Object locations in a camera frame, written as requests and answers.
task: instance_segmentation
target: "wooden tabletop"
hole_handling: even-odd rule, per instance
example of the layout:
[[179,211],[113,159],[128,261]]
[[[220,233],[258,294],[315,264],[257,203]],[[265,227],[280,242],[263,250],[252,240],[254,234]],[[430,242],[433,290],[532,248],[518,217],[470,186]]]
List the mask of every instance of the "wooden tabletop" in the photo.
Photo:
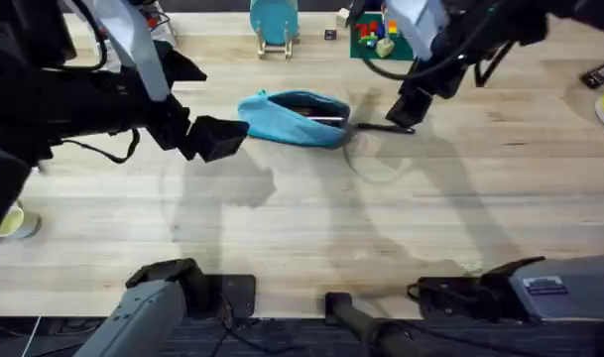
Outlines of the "wooden tabletop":
[[[297,88],[382,123],[397,99],[398,82],[349,58],[345,32],[323,39],[332,14],[301,14],[290,62],[257,59],[248,14],[172,18],[181,52],[209,75],[174,88],[193,117],[234,119],[243,97]],[[360,133],[333,151],[249,139],[211,164],[147,134],[122,166],[56,148],[22,195],[43,229],[0,243],[0,315],[107,315],[142,265],[192,257],[206,273],[254,274],[259,316],[318,316],[324,293],[346,291],[376,315],[418,317],[404,298],[418,277],[603,254],[600,92],[577,77],[604,61],[604,34],[551,23],[549,40],[515,48],[487,88],[467,75],[455,98],[436,99],[415,136]],[[85,27],[70,28],[94,61]],[[82,140],[125,153],[130,135]]]

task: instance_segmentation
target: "small box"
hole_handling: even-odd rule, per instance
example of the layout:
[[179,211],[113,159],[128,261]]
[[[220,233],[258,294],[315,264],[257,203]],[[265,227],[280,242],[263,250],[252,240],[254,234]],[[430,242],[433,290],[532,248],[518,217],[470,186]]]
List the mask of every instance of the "small box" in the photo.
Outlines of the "small box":
[[324,40],[336,40],[337,39],[337,31],[336,30],[326,30],[323,34]]
[[337,12],[337,26],[345,29],[348,27],[348,18],[350,17],[350,10],[341,9]]

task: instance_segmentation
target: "blue pencil case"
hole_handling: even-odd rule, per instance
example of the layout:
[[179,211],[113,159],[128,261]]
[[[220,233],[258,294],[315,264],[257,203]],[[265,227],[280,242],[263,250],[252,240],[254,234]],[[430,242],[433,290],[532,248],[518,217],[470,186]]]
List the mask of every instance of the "blue pencil case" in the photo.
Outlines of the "blue pencil case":
[[346,135],[350,107],[331,97],[305,90],[287,90],[243,99],[241,120],[249,123],[249,135],[286,144],[330,147]]

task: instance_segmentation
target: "black cable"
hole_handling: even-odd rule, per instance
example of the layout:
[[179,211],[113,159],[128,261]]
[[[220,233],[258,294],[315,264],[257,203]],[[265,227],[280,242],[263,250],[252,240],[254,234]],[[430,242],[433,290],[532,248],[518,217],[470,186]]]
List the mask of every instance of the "black cable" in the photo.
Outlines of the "black cable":
[[99,62],[93,66],[67,66],[67,65],[57,65],[54,66],[54,69],[60,69],[65,71],[80,71],[80,72],[89,72],[102,69],[107,63],[107,47],[105,46],[105,42],[103,41],[103,35],[101,34],[101,29],[99,25],[92,17],[92,13],[87,8],[83,0],[71,0],[72,3],[79,9],[79,12],[85,17],[87,23],[92,28],[92,32],[94,33],[94,38],[96,42],[99,44]]
[[14,337],[29,337],[31,335],[30,333],[16,332],[16,331],[4,328],[2,326],[0,326],[0,332],[4,332],[4,333],[14,336]]
[[211,351],[211,354],[209,354],[209,357],[215,357],[215,355],[218,354],[218,351],[220,350],[220,347],[222,347],[222,343],[226,340],[226,338],[229,336],[229,332],[224,331],[224,333],[222,334],[222,337],[220,337],[220,339],[218,340],[218,342],[215,344],[215,347],[213,348],[213,351]]
[[430,286],[427,284],[423,284],[423,283],[414,283],[414,284],[409,284],[407,291],[408,291],[408,297],[411,298],[413,301],[416,302],[420,302],[420,297],[417,297],[415,294],[412,293],[412,291],[418,288],[419,291],[420,290],[429,290],[429,291],[433,291],[433,292],[437,292],[443,295],[447,295],[450,298],[455,298],[458,299],[464,303],[476,303],[478,302],[478,298],[477,297],[469,297],[460,293],[456,293],[453,292],[449,289],[443,289],[441,287],[437,287],[437,286]]
[[132,142],[130,143],[129,148],[127,149],[127,155],[125,156],[125,158],[119,158],[116,157],[110,153],[104,152],[101,149],[97,149],[91,145],[87,145],[81,142],[77,142],[76,140],[71,140],[71,139],[65,139],[65,140],[61,140],[61,142],[63,144],[65,143],[70,143],[70,144],[75,144],[80,146],[83,149],[87,149],[90,151],[93,151],[95,153],[101,154],[104,157],[108,158],[110,161],[112,161],[112,163],[115,164],[123,164],[125,162],[127,162],[132,155],[134,155],[134,152],[136,151],[136,147],[139,145],[139,143],[141,142],[141,134],[139,134],[139,131],[136,129],[132,129]]
[[167,14],[166,14],[166,13],[164,13],[164,12],[160,12],[160,11],[159,11],[159,12],[156,12],[156,13],[154,13],[154,14],[155,14],[155,15],[158,15],[160,18],[165,17],[165,19],[161,20],[161,21],[160,21],[158,24],[156,24],[154,27],[152,27],[152,28],[150,29],[150,32],[152,32],[152,31],[154,31],[154,30],[156,30],[156,29],[160,28],[161,26],[165,25],[166,23],[168,23],[169,21],[171,21],[171,20],[172,20],[172,19],[170,19],[169,15],[167,15]]
[[55,349],[55,350],[52,350],[52,351],[48,351],[48,352],[39,353],[39,354],[36,354],[36,355],[32,355],[32,356],[30,356],[30,357],[44,357],[44,356],[50,356],[50,355],[55,354],[55,353],[59,353],[59,352],[63,352],[63,351],[67,351],[67,350],[69,350],[69,349],[72,349],[72,348],[77,348],[77,347],[81,347],[81,346],[83,346],[83,343],[75,343],[75,344],[73,344],[73,345],[69,345],[69,346],[67,346],[67,347],[62,347],[62,348],[58,348],[58,349]]
[[[458,57],[463,55],[464,52],[473,45],[474,41],[478,38],[478,36],[481,35],[482,31],[484,31],[487,28],[487,26],[491,25],[491,22],[493,21],[493,19],[496,18],[495,15],[498,12],[497,9],[498,9],[497,6],[494,6],[493,11],[487,12],[487,14],[485,15],[482,22],[476,27],[476,30],[469,37],[467,37],[467,39],[465,40],[464,43],[462,43],[460,46],[458,46],[458,48],[453,52],[453,54],[449,55],[447,58],[443,59],[438,64],[436,64],[428,69],[416,72],[416,73],[408,73],[408,74],[391,73],[389,71],[386,71],[386,70],[376,66],[375,64],[373,64],[370,61],[370,59],[366,58],[365,56],[361,56],[358,46],[355,45],[354,50],[355,50],[355,52],[357,52],[357,55],[361,58],[361,60],[363,60],[365,65],[368,66],[368,68],[370,68],[372,71],[374,71],[375,73],[377,73],[383,77],[393,79],[393,80],[414,80],[414,79],[423,78],[423,77],[432,75],[440,70],[447,68],[449,65],[453,64],[453,62],[455,60],[458,60]],[[352,24],[356,24],[357,21],[359,21],[359,18],[354,19],[354,21],[352,21]],[[350,36],[356,37],[356,26],[350,25]]]
[[[285,354],[288,352],[301,351],[301,350],[309,351],[309,349],[306,346],[301,346],[301,345],[291,345],[291,346],[287,346],[287,347],[283,347],[283,348],[279,348],[279,349],[273,349],[270,347],[265,347],[265,346],[259,345],[255,342],[248,340],[246,337],[238,334],[237,331],[233,328],[233,326],[236,325],[235,314],[233,312],[233,306],[231,305],[231,303],[229,302],[229,299],[225,295],[221,295],[220,297],[222,299],[222,308],[223,308],[223,312],[224,312],[224,316],[222,316],[221,326],[222,326],[222,329],[224,329],[225,333],[222,335],[220,340],[218,340],[218,343],[216,344],[216,348],[213,349],[210,357],[215,357],[215,354],[220,349],[222,342],[224,342],[224,340],[228,336],[232,336],[239,342],[253,348],[256,351],[260,351],[267,356],[278,356],[278,355]],[[247,328],[252,328],[257,323],[249,324],[247,326]]]
[[523,356],[523,357],[545,357],[541,354],[528,352],[528,351],[521,351],[521,350],[507,347],[507,346],[494,345],[491,343],[473,341],[473,340],[468,340],[468,339],[461,338],[461,337],[450,336],[450,335],[447,335],[447,334],[444,334],[441,332],[436,332],[436,331],[430,330],[426,327],[418,326],[417,324],[409,322],[409,321],[403,320],[403,321],[401,321],[401,324],[403,324],[405,327],[412,328],[414,330],[417,330],[418,332],[425,333],[425,334],[428,334],[428,335],[436,337],[436,338],[449,340],[449,341],[453,341],[456,343],[465,344],[465,345],[477,347],[477,348],[482,348],[485,350],[490,350],[490,351],[494,351],[494,352],[498,352],[498,353],[508,353],[508,354],[513,354],[513,355],[518,355],[518,356]]

